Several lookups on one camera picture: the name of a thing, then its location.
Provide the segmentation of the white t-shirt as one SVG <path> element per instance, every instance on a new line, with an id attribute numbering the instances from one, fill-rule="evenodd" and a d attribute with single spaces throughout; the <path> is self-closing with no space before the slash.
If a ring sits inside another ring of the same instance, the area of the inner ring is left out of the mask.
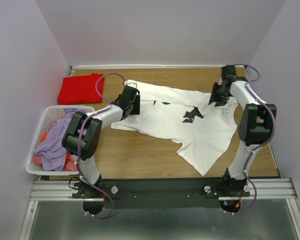
<path id="1" fill-rule="evenodd" d="M 215 107 L 209 105 L 210 93 L 136 82 L 140 114 L 112 123 L 111 128 L 181 144 L 177 154 L 204 176 L 236 132 L 237 100 L 231 97 L 226 105 Z"/>

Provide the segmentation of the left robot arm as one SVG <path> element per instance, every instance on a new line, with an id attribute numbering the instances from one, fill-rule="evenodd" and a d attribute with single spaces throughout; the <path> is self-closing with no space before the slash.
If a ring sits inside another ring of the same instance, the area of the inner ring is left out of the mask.
<path id="1" fill-rule="evenodd" d="M 112 123 L 125 120 L 130 115 L 139 115 L 140 100 L 137 84 L 129 83 L 107 107 L 95 112 L 77 111 L 73 114 L 61 145 L 69 154 L 77 156 L 75 165 L 79 179 L 85 183 L 83 191 L 89 197 L 94 198 L 104 192 L 99 184 L 101 174 L 92 159 L 98 147 L 101 130 Z"/>

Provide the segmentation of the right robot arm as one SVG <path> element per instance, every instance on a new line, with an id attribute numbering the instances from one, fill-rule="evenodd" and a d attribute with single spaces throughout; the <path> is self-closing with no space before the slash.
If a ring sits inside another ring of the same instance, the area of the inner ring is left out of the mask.
<path id="1" fill-rule="evenodd" d="M 233 196 L 244 190 L 257 153 L 271 141 L 276 130 L 277 107 L 263 101 L 250 84 L 245 77 L 237 75 L 235 65 L 226 65 L 221 69 L 220 81 L 213 85 L 208 102 L 209 105 L 221 107 L 234 97 L 243 109 L 238 126 L 240 143 L 235 158 L 210 189 L 219 197 Z"/>

